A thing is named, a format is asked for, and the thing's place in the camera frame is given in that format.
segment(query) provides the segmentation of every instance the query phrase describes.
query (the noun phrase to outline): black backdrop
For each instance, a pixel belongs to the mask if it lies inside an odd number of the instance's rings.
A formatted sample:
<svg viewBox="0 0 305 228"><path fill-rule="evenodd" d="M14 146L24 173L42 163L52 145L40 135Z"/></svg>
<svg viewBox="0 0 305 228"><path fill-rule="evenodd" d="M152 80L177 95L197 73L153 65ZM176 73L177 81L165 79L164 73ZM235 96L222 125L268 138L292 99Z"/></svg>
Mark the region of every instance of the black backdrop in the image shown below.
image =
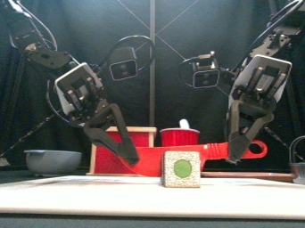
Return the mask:
<svg viewBox="0 0 305 228"><path fill-rule="evenodd" d="M200 131L200 143L223 142L230 88L222 80L209 89L187 87L177 80L177 66L183 59L215 51L220 66L231 69L266 28L270 15L267 0L157 0L155 23L149 22L148 0L26 0L21 3L52 31L58 50L70 53L78 62L98 62L120 38L149 36L152 26L156 45L153 126L157 130L177 127L179 120L185 118L191 128ZM45 102L46 79L30 66L22 65L17 50L9 45L1 17L0 31L0 150L3 151L50 115L50 110ZM294 111L299 114L299 121L291 118L287 93L283 93L275 120L268 125L286 143L303 131L303 46L299 45L291 59ZM128 126L149 125L148 83L148 70L125 81L104 81L108 101L117 103ZM244 160L236 167L223 161L212 161L205 167L218 170L287 170L287 148L264 132L258 138L268 147L263 159ZM159 134L155 145L159 145ZM29 149L81 151L81 165L89 166L90 144L84 133L56 118L6 154L8 161L16 166L24 165L22 150Z"/></svg>

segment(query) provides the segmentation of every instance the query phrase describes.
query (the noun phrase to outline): red cup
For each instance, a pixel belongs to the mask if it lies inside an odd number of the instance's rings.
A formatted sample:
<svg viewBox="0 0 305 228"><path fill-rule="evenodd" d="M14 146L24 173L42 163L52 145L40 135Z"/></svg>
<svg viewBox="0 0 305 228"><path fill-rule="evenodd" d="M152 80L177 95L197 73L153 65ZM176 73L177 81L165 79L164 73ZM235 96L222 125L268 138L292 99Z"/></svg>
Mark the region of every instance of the red cup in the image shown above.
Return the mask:
<svg viewBox="0 0 305 228"><path fill-rule="evenodd" d="M165 128L160 131L161 146L196 145L199 131L183 128Z"/></svg>

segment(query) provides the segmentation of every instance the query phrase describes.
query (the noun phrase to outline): wooden box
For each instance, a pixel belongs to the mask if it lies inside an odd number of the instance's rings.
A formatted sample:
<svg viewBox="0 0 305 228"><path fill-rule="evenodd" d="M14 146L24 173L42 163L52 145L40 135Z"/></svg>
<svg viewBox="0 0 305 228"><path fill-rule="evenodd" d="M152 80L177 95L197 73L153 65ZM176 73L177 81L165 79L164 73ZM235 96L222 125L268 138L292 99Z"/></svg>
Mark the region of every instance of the wooden box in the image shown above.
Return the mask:
<svg viewBox="0 0 305 228"><path fill-rule="evenodd" d="M153 147L156 128L128 126L127 131L136 147ZM106 134L119 142L120 136L115 126L106 129ZM119 158L102 146L92 145L90 170L86 175L133 175Z"/></svg>

